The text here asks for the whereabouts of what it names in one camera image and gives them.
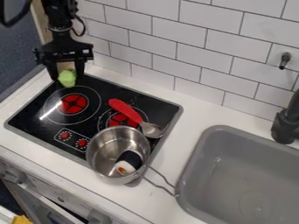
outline red utensil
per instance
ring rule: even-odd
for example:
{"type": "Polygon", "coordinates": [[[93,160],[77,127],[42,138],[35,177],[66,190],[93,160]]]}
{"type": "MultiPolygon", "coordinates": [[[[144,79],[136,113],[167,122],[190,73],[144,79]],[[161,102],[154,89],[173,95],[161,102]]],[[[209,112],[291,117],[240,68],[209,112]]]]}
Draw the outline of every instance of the red utensil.
{"type": "Polygon", "coordinates": [[[124,101],[118,99],[110,99],[108,101],[108,104],[111,108],[126,115],[133,122],[139,123],[139,125],[142,127],[143,134],[146,137],[159,138],[163,135],[164,130],[160,126],[154,123],[145,122],[143,118],[124,101]]]}

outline red burner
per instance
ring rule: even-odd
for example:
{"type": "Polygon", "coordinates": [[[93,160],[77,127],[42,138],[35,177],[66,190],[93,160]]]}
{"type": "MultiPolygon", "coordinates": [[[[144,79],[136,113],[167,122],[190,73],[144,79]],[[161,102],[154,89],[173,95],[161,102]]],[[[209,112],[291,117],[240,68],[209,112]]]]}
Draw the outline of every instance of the red burner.
{"type": "Polygon", "coordinates": [[[82,94],[69,94],[61,99],[59,111],[66,115],[76,115],[87,107],[87,98],[82,94]]]}
{"type": "Polygon", "coordinates": [[[138,128],[138,123],[133,122],[127,116],[123,114],[113,115],[108,121],[108,127],[119,126],[119,125],[127,125],[133,128],[138,128]]]}

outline metal pot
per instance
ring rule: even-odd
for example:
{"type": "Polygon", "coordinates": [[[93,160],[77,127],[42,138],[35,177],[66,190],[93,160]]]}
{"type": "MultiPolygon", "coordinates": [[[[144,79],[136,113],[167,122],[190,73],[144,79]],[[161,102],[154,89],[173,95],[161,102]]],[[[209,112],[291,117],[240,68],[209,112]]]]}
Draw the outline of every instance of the metal pot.
{"type": "Polygon", "coordinates": [[[160,175],[169,186],[176,190],[176,187],[170,184],[165,176],[147,164],[149,158],[150,143],[148,139],[139,130],[128,126],[117,126],[104,129],[96,134],[87,146],[87,162],[91,168],[100,175],[100,178],[105,183],[125,185],[134,179],[141,177],[153,186],[161,188],[170,195],[177,197],[177,192],[172,193],[165,187],[156,185],[143,176],[145,170],[150,168],[160,175]],[[121,175],[115,169],[115,161],[127,150],[138,151],[143,156],[143,165],[133,173],[121,175]]]}

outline gray sink basin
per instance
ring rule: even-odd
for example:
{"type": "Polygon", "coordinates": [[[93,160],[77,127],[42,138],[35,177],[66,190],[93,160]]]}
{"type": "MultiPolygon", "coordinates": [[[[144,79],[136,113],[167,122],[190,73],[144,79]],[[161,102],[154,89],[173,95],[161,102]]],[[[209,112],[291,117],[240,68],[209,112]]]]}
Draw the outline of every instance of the gray sink basin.
{"type": "Polygon", "coordinates": [[[299,223],[299,150],[228,126],[200,138],[178,204],[211,224],[299,223]]]}

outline black stovetop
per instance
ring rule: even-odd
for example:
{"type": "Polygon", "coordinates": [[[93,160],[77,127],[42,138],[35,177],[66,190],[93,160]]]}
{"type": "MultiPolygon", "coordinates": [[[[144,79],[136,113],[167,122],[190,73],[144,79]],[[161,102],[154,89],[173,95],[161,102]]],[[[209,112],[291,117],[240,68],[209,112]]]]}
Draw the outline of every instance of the black stovetop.
{"type": "MultiPolygon", "coordinates": [[[[98,131],[115,125],[139,125],[108,106],[111,98],[135,108],[143,120],[167,127],[180,107],[125,87],[85,75],[75,87],[53,82],[17,112],[8,127],[32,141],[85,160],[87,144],[98,131]]],[[[159,139],[149,139],[154,150],[159,139]]]]}

